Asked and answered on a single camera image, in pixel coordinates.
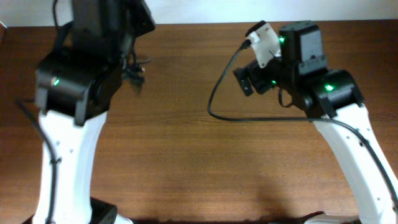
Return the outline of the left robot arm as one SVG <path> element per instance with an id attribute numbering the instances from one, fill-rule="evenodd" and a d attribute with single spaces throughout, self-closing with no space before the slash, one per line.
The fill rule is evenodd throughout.
<path id="1" fill-rule="evenodd" d="M 35 71 L 38 115 L 16 104 L 43 142 L 39 202 L 29 223 L 129 223 L 117 206 L 90 194 L 96 145 L 124 81 L 144 83 L 134 44 L 155 29 L 143 0 L 79 0 L 57 24 Z"/>

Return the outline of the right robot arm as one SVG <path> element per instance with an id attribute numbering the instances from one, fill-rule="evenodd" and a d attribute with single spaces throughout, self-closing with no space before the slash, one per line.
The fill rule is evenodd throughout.
<path id="1" fill-rule="evenodd" d="M 375 137 L 364 98 L 346 70 L 328 68 L 320 28 L 298 21 L 275 31 L 261 21 L 246 32 L 256 58 L 234 71 L 245 93 L 285 90 L 333 151 L 358 206 L 353 217 L 321 214 L 310 223 L 396 223 L 397 177 Z"/>

